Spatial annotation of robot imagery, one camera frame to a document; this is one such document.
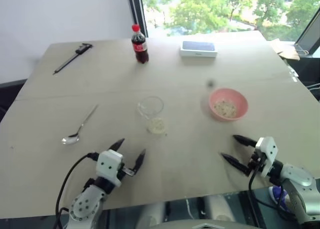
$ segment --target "red bottle cap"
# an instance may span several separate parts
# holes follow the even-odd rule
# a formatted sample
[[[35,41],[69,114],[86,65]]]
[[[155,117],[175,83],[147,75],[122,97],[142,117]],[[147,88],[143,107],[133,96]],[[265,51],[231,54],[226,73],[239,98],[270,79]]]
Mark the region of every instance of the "red bottle cap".
[[[134,24],[134,25],[132,25],[132,30],[134,32],[138,32],[138,31],[140,31],[140,26],[138,24]]]

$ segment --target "bowl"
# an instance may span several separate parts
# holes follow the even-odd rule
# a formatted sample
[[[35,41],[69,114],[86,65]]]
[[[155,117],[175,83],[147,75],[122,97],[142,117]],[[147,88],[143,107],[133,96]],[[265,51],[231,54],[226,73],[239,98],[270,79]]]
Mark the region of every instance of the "bowl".
[[[235,117],[230,118],[218,114],[215,109],[215,104],[222,101],[232,103],[234,105],[236,109]],[[248,111],[248,101],[240,92],[236,90],[230,88],[220,88],[210,94],[209,107],[214,118],[223,122],[231,122],[239,120],[246,114]]]

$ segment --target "metal spoon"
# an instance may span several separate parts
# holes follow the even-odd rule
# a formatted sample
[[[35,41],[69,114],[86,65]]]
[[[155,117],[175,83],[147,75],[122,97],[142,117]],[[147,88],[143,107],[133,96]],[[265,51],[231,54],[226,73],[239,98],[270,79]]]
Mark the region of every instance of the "metal spoon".
[[[64,145],[71,145],[71,144],[74,144],[76,143],[77,141],[79,141],[79,132],[81,130],[81,128],[84,126],[84,124],[88,121],[89,117],[94,113],[94,111],[96,110],[98,104],[95,105],[91,111],[87,114],[87,116],[84,118],[82,124],[80,125],[79,129],[76,131],[75,134],[72,134],[72,135],[68,135],[64,138],[62,138],[61,142],[62,144]]]

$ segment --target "window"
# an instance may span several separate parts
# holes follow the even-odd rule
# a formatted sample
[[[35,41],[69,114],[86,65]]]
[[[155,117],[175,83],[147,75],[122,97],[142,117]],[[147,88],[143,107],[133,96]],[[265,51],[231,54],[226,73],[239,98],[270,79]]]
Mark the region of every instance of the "window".
[[[259,30],[269,41],[294,42],[320,6],[320,0],[139,1],[149,37]]]

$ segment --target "clear glass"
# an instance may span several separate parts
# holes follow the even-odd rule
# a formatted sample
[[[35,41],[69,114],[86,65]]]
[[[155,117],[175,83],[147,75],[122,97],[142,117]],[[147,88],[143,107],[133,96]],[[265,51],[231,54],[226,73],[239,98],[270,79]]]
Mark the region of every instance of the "clear glass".
[[[149,37],[259,30],[295,42],[320,0],[142,0]]]
[[[160,113],[164,109],[164,101],[158,96],[149,96],[140,101],[137,110],[146,119],[146,128],[152,134],[165,133],[164,120]]]

